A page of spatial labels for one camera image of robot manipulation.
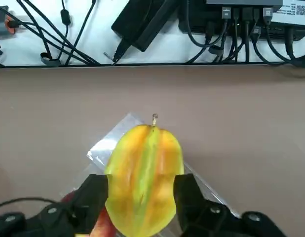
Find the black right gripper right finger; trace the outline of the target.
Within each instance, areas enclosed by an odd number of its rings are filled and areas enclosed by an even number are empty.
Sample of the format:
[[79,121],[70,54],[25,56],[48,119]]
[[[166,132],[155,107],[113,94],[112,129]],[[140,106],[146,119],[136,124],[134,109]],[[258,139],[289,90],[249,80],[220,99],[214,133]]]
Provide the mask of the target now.
[[174,199],[183,237],[286,236],[261,212],[247,211],[236,217],[226,205],[206,199],[191,173],[175,177]]

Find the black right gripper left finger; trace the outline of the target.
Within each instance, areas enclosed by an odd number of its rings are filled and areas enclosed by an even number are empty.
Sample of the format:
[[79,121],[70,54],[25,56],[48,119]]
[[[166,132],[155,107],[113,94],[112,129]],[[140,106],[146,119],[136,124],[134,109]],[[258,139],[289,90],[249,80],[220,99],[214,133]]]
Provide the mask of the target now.
[[77,237],[91,234],[108,197],[105,175],[90,174],[67,198],[55,201],[43,197],[19,197],[0,203],[0,208],[22,201],[48,205],[26,218],[22,212],[0,215],[0,237]]

